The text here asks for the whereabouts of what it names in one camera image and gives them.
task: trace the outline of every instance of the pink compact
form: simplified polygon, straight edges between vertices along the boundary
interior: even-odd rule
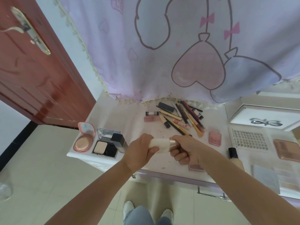
[[[211,145],[216,145],[216,146],[220,147],[221,142],[222,142],[222,134],[221,133],[219,133],[219,132],[210,132],[209,133],[208,143],[210,143]]]
[[[78,128],[82,133],[82,136],[78,137],[78,139],[75,141],[73,149],[77,152],[86,152],[93,144],[95,129],[92,124],[87,122],[79,122]]]

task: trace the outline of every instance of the compact powder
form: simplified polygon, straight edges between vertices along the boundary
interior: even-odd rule
[[[88,147],[88,145],[90,144],[90,142],[92,142],[92,138],[90,137],[82,137],[80,139],[78,139],[75,143],[75,147],[78,150],[84,150]]]
[[[102,142],[102,141],[98,141],[94,150],[93,150],[93,153],[97,153],[97,154],[101,154],[103,155],[104,152],[105,152],[105,149],[107,147],[107,143],[106,142]]]

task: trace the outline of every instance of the door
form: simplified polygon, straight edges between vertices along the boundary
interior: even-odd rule
[[[51,54],[45,54],[13,15],[26,16]],[[52,30],[35,0],[0,0],[0,94],[31,120],[77,127],[85,121],[95,99]]]

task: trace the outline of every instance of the white wall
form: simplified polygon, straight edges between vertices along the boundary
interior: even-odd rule
[[[28,118],[0,100],[0,155],[29,122]]]
[[[66,19],[61,17],[59,9],[54,5],[53,0],[36,0],[36,2],[69,54],[85,84],[97,100],[103,91],[103,86],[95,76],[95,72],[86,58],[86,52],[82,51],[77,36],[73,35],[72,28],[66,26]]]

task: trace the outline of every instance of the white sneaker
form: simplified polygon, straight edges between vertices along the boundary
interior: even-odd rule
[[[173,212],[170,209],[166,209],[163,214],[161,215],[161,217],[167,217],[170,219],[171,224],[173,224],[174,221],[174,216],[173,216]]]
[[[125,219],[127,213],[134,209],[134,205],[131,201],[126,201],[123,207],[123,219]]]

